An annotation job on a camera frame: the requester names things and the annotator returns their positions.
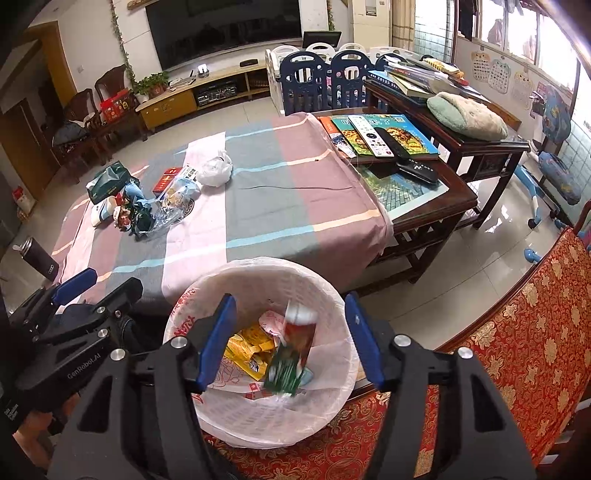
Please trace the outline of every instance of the wooden door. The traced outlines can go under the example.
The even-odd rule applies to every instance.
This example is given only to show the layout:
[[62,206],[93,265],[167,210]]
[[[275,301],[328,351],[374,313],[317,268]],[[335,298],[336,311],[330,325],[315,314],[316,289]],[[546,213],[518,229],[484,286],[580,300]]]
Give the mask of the wooden door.
[[39,200],[59,165],[37,138],[38,130],[26,100],[0,115],[0,143],[12,166],[35,200]]

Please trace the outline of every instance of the drawer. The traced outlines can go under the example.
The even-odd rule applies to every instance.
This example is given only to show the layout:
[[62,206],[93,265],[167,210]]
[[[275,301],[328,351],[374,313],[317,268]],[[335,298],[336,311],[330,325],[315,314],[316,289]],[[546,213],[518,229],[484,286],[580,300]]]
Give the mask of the drawer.
[[197,104],[193,90],[187,90],[144,108],[141,112],[146,127],[153,130],[166,122],[196,111]]

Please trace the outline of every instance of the tiled floor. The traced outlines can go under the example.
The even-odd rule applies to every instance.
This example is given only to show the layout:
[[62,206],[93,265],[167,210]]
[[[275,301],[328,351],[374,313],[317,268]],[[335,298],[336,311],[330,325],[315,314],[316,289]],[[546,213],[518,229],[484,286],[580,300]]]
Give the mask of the tiled floor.
[[[137,141],[117,152],[114,158],[133,171],[146,159],[178,145],[276,114],[269,98],[231,105],[163,130],[146,142]],[[93,168],[75,186],[56,176],[16,241],[33,235],[51,251],[65,212],[85,193],[84,185],[99,168]],[[474,183],[473,188],[479,200],[486,201],[494,186],[495,180],[485,180]],[[425,347],[440,346],[487,311],[526,272],[530,265],[523,257],[524,248],[533,248],[543,255],[552,246],[558,230],[547,218],[548,209],[545,212],[544,221],[530,230],[530,202],[514,177],[484,225],[478,231],[468,227],[455,232],[415,285],[392,286],[364,297],[363,305],[371,315],[389,320],[396,331],[411,335]],[[406,260],[368,268],[356,284],[391,275],[398,265],[406,268]],[[11,250],[0,262],[0,277],[9,280],[2,283],[9,309],[17,307],[42,280]]]

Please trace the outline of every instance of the trash bin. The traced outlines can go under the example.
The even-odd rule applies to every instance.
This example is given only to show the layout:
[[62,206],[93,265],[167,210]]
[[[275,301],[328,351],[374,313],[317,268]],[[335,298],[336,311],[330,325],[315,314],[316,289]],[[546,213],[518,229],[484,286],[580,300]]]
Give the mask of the trash bin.
[[[232,261],[197,280],[175,305],[164,342],[212,315],[225,293],[236,299],[238,330],[268,310],[284,314],[289,300],[318,313],[307,366],[314,378],[295,397],[251,400],[210,385],[193,402],[201,428],[234,447],[270,449],[293,445],[326,426],[349,398],[359,358],[345,320],[345,304],[324,278],[277,258]],[[225,374],[224,363],[218,377]]]

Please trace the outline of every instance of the snack package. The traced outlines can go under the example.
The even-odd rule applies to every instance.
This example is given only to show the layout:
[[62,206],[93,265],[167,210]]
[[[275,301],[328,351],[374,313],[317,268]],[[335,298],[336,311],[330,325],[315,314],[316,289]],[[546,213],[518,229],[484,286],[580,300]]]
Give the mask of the snack package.
[[285,311],[281,343],[267,369],[265,388],[295,395],[300,386],[316,331],[317,313],[290,301]]

